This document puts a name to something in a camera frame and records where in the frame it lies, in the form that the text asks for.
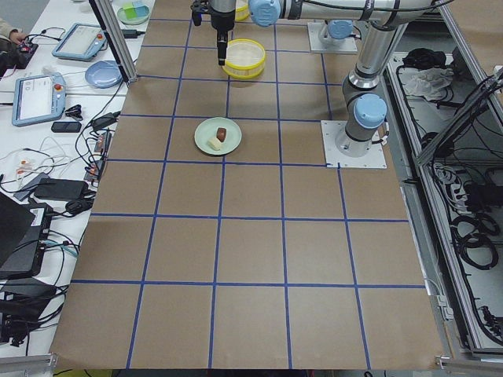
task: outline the black bag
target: black bag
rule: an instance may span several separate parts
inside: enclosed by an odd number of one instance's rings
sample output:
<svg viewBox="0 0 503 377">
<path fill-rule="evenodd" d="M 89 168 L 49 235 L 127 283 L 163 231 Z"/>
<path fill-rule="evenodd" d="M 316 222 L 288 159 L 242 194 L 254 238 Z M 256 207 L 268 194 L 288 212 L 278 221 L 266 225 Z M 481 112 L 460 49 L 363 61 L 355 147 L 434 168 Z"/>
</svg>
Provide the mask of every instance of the black bag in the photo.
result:
<svg viewBox="0 0 503 377">
<path fill-rule="evenodd" d="M 419 70 L 433 67 L 445 68 L 446 54 L 442 51 L 433 51 L 432 49 L 413 49 L 403 58 L 403 64 L 406 67 L 414 67 Z"/>
</svg>

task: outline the wires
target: wires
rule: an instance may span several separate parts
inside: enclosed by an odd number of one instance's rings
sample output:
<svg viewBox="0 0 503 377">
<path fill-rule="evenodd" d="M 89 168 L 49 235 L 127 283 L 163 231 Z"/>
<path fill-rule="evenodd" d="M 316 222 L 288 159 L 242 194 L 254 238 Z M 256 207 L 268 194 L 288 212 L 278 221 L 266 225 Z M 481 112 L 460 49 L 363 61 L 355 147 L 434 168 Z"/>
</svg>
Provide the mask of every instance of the wires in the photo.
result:
<svg viewBox="0 0 503 377">
<path fill-rule="evenodd" d="M 430 6 L 423 6 L 420 8 L 408 8 L 408 9 L 394 9 L 394 8 L 374 8 L 374 11 L 378 12 L 398 12 L 398 13 L 404 13 L 404 12 L 420 12 L 423 10 L 432 10 L 432 9 L 437 9 L 441 6 L 450 4 L 454 0 L 445 0 L 445 1 L 437 1 L 435 4 L 430 5 Z M 331 5 L 331 4 L 326 4 L 324 2 L 317 2 L 315 0 L 304 0 L 305 3 L 308 4 L 313 4 L 313 5 L 319 5 L 323 6 L 325 8 L 331 8 L 331 9 L 341 9 L 341 10 L 358 10 L 358 11 L 365 11 L 366 9 L 359 7 L 359 6 L 345 6 L 345 5 Z"/>
</svg>

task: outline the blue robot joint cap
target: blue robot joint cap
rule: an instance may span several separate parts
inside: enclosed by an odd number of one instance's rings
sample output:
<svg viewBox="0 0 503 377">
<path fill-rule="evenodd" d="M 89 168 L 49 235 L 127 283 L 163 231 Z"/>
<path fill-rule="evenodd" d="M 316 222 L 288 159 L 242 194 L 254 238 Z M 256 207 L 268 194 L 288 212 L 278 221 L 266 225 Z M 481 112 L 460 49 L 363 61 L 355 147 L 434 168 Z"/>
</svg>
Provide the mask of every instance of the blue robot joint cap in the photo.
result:
<svg viewBox="0 0 503 377">
<path fill-rule="evenodd" d="M 354 118 L 367 130 L 375 130 L 386 119 L 387 105 L 376 94 L 364 94 L 356 100 Z"/>
</svg>

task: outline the laptop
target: laptop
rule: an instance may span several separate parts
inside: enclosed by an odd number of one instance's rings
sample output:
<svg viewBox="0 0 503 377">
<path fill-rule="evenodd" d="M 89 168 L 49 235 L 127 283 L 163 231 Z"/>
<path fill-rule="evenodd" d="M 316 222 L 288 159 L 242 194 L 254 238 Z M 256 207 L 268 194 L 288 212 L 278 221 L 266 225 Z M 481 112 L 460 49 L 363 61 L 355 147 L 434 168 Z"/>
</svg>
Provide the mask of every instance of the laptop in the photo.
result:
<svg viewBox="0 0 503 377">
<path fill-rule="evenodd" d="M 0 279 L 40 272 L 52 208 L 46 203 L 18 204 L 0 193 Z"/>
</svg>

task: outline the electronic device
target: electronic device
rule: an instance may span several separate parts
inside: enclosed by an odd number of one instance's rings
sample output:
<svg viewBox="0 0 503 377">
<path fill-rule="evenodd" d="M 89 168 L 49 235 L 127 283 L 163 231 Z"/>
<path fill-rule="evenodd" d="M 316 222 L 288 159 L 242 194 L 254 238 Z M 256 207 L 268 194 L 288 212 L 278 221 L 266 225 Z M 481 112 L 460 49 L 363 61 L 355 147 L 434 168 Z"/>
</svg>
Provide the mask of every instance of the electronic device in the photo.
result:
<svg viewBox="0 0 503 377">
<path fill-rule="evenodd" d="M 61 118 L 66 82 L 59 73 L 16 80 L 13 125 L 17 127 Z"/>
<path fill-rule="evenodd" d="M 13 200 L 10 201 L 12 203 L 8 204 L 8 206 L 10 210 L 13 210 L 10 217 L 12 220 L 26 216 L 28 211 L 32 215 L 32 221 L 22 239 L 10 251 L 6 251 L 9 255 L 0 265 L 0 279 L 35 276 L 40 272 L 40 266 L 42 265 L 45 251 L 45 244 L 42 241 L 46 240 L 49 234 L 51 217 L 47 213 L 52 211 L 52 208 L 46 203 L 18 204 Z M 6 208 L 5 198 L 3 198 L 2 203 L 0 209 L 4 211 Z"/>
<path fill-rule="evenodd" d="M 34 219 L 28 209 L 0 192 L 0 265 L 16 249 Z"/>
<path fill-rule="evenodd" d="M 105 44 L 105 34 L 98 25 L 73 24 L 53 50 L 60 59 L 89 61 Z"/>
<path fill-rule="evenodd" d="M 39 45 L 30 42 L 30 40 L 25 39 L 16 48 L 17 50 L 17 62 L 16 69 L 25 69 L 28 63 L 32 59 L 35 51 L 38 49 Z"/>
<path fill-rule="evenodd" d="M 82 127 L 81 122 L 70 121 L 70 122 L 54 122 L 50 127 L 50 130 L 54 133 L 75 133 L 80 132 L 80 128 Z"/>
<path fill-rule="evenodd" d="M 33 195 L 47 200 L 74 200 L 83 198 L 88 188 L 84 181 L 43 178 Z"/>
<path fill-rule="evenodd" d="M 8 280 L 0 290 L 0 342 L 18 347 L 56 294 L 53 285 L 33 278 Z"/>
<path fill-rule="evenodd" d="M 24 185 L 21 190 L 19 190 L 18 192 L 16 192 L 14 194 L 14 197 L 16 199 L 18 199 L 20 202 L 22 202 L 23 200 L 25 200 L 26 198 L 28 198 L 32 192 L 34 192 L 35 188 L 37 187 L 37 185 L 40 183 L 40 181 L 43 179 L 43 178 L 48 178 L 49 175 L 47 175 L 46 173 L 39 173 L 35 176 L 35 178 L 33 178 L 31 181 L 29 181 L 26 185 Z"/>
</svg>

